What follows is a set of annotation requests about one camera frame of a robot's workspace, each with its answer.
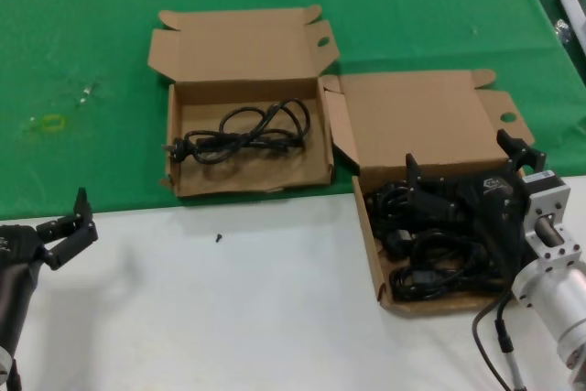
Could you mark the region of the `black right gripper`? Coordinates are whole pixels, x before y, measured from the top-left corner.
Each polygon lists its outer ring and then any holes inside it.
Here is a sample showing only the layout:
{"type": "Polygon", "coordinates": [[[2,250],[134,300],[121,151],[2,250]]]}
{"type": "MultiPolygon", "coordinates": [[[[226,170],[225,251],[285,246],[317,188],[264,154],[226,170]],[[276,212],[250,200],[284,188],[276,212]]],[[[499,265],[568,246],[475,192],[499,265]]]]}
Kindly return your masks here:
{"type": "MultiPolygon", "coordinates": [[[[504,129],[497,131],[496,142],[507,155],[503,165],[458,173],[451,179],[458,202],[485,240],[505,283],[511,285],[526,253],[523,222],[528,201],[521,168],[543,171],[546,154],[523,138],[511,137],[504,129]]],[[[406,178],[408,201],[414,208],[443,222],[457,220],[454,202],[425,189],[421,168],[410,153],[406,154],[406,178]]]]}

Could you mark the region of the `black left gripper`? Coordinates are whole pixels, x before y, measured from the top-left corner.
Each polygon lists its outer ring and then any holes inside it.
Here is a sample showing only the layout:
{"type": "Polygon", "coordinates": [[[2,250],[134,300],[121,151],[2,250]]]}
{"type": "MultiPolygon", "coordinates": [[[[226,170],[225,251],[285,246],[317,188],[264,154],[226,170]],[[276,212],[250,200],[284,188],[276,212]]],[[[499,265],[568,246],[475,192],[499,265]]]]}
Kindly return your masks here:
{"type": "Polygon", "coordinates": [[[43,263],[56,271],[98,239],[92,206],[79,188],[72,213],[36,227],[1,226],[1,278],[38,279],[43,263]]]}

